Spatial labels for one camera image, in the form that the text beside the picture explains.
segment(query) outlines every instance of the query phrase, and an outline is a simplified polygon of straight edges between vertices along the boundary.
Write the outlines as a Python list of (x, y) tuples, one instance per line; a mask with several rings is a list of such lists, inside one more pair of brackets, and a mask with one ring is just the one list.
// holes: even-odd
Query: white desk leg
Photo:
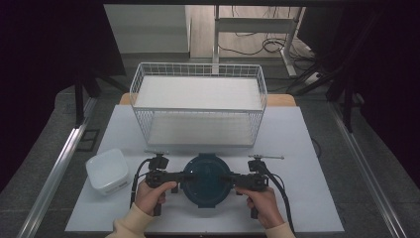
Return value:
[(287, 34), (287, 39), (284, 44), (284, 48), (281, 50), (281, 56), (283, 58), (289, 77), (297, 77), (296, 71), (294, 70), (293, 63), (290, 60), (290, 47), (293, 42), (294, 34), (296, 33), (297, 24), (299, 23), (301, 13), (302, 13), (302, 8), (299, 7), (296, 14), (293, 17), (292, 23), (290, 24), (290, 30)]
[[(213, 63), (219, 63), (219, 5), (214, 7), (214, 45), (213, 45)], [(212, 74), (219, 74), (219, 66), (212, 67)]]

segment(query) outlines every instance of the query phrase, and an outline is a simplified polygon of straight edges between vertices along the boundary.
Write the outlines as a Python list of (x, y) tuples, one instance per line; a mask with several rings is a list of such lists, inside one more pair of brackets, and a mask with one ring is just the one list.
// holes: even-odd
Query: container lid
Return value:
[(129, 169), (123, 153), (112, 149), (94, 156), (86, 162), (90, 182), (95, 189), (103, 189), (124, 179)]
[(195, 174), (195, 180), (181, 184), (185, 195), (199, 208), (214, 208), (232, 189), (232, 183), (220, 176), (231, 173), (228, 165), (215, 154), (199, 154), (185, 167), (186, 174)]

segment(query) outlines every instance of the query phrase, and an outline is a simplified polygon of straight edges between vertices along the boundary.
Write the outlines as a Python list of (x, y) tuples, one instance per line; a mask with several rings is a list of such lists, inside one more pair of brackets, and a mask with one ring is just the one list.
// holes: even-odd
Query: beige sleeve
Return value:
[(267, 238), (295, 238), (293, 232), (291, 232), (288, 222), (267, 229), (265, 231), (265, 235)]
[(144, 238), (146, 227), (153, 219), (133, 203), (126, 217), (114, 221), (114, 232), (107, 238)]

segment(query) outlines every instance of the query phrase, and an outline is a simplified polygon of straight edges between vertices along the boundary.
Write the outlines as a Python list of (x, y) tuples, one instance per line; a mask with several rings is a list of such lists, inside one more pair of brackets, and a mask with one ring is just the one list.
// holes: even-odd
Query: human hand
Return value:
[(166, 202), (165, 192), (176, 186), (176, 181), (168, 181), (157, 188), (151, 188), (142, 180), (137, 187), (136, 200), (134, 203), (142, 212), (149, 216), (153, 216), (155, 206)]
[(235, 186), (235, 190), (248, 196), (248, 207), (255, 207), (259, 211), (259, 222), (263, 228), (269, 229), (284, 223), (271, 187), (268, 186), (264, 191), (252, 191)]

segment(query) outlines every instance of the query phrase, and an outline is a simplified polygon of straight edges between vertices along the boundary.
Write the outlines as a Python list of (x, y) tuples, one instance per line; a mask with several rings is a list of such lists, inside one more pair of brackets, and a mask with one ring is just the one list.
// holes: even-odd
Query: light wood floor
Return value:
[[(191, 57), (192, 58), (211, 58), (214, 44), (214, 7), (213, 6), (190, 6), (191, 10)], [(292, 18), (297, 8), (288, 7), (246, 7), (238, 6), (234, 9), (235, 17), (247, 18)], [(220, 7), (220, 17), (232, 17), (231, 6)], [(269, 38), (284, 39), (284, 34), (268, 34)], [(255, 34), (252, 36), (238, 37), (235, 33), (221, 33), (219, 35), (219, 46), (243, 53), (256, 53), (263, 47), (263, 40), (266, 34)], [(304, 44), (295, 39), (293, 45), (297, 48), (300, 55), (310, 56)], [(268, 46), (271, 51), (276, 47)], [(245, 56), (234, 52), (220, 49), (220, 58), (281, 58), (280, 53), (269, 53), (261, 51), (253, 56)]]

